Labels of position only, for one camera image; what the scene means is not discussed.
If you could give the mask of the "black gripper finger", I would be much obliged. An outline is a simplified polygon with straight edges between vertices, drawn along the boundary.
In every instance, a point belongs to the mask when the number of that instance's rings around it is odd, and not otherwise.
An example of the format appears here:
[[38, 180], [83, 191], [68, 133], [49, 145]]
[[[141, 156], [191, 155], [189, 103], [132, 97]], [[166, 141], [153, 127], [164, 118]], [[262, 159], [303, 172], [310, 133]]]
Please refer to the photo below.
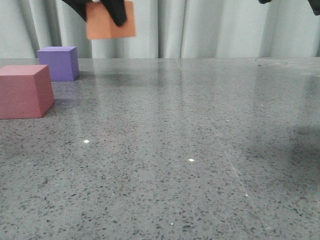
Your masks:
[[91, 0], [62, 0], [69, 5], [85, 22], [87, 21], [86, 4]]
[[124, 0], [101, 0], [116, 26], [121, 27], [127, 21]]

